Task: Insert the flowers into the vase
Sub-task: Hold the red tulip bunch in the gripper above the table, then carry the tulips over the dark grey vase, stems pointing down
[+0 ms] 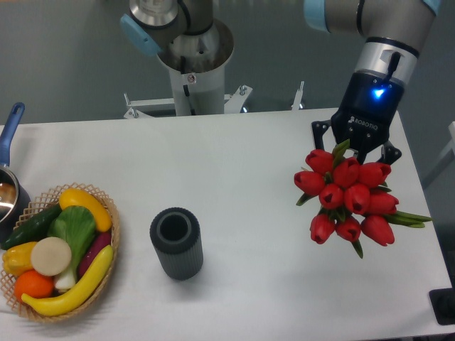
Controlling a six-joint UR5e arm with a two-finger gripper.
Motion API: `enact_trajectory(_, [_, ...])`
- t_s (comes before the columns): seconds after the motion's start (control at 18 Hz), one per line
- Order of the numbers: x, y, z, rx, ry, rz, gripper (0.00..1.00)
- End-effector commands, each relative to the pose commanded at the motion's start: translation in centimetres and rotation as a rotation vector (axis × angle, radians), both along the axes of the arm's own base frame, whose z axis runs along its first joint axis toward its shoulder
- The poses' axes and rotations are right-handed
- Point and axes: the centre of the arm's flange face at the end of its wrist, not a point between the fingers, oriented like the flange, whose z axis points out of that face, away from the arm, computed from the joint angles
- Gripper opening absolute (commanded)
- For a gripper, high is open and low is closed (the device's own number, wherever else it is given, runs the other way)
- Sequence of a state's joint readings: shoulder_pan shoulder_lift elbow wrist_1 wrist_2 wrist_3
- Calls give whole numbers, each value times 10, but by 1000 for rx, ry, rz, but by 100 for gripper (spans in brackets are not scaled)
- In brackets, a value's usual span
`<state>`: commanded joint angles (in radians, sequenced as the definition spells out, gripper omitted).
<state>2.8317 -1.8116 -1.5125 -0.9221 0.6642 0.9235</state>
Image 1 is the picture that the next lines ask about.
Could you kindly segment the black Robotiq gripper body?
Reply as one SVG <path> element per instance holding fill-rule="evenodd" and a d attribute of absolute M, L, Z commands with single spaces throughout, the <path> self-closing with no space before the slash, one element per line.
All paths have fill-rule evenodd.
<path fill-rule="evenodd" d="M 362 72 L 352 75 L 337 112 L 331 117 L 336 143 L 349 141 L 364 163 L 367 155 L 389 141 L 390 126 L 404 94 L 394 82 Z"/>

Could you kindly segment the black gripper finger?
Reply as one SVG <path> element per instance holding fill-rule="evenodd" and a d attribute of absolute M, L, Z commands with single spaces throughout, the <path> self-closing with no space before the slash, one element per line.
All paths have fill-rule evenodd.
<path fill-rule="evenodd" d="M 401 150 L 396 148 L 390 141 L 385 142 L 381 148 L 381 156 L 378 159 L 379 163 L 392 165 L 402 156 Z"/>
<path fill-rule="evenodd" d="M 313 121 L 311 123 L 312 136 L 315 149 L 325 151 L 323 136 L 331 128 L 331 120 Z"/>

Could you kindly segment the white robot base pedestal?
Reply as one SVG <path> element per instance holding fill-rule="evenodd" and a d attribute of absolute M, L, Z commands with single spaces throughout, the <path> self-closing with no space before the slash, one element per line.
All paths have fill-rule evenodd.
<path fill-rule="evenodd" d="M 158 57 L 168 70 L 173 98 L 189 86 L 191 92 L 220 89 L 225 94 L 225 67 L 234 51 L 230 29 L 217 19 L 200 35 L 180 35 Z"/>

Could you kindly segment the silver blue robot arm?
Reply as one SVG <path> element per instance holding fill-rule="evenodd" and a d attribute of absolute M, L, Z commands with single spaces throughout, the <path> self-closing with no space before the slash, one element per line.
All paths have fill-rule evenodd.
<path fill-rule="evenodd" d="M 390 143 L 390 125 L 439 6 L 438 1 L 303 3 L 310 27 L 365 38 L 337 112 L 311 125 L 316 148 L 323 147 L 323 135 L 331 130 L 337 143 L 349 141 L 360 162 L 376 148 L 382 150 L 382 163 L 401 156 Z M 225 66 L 234 41 L 214 17 L 211 1 L 131 1 L 120 26 L 132 45 L 168 70 L 177 115 L 228 111 Z"/>

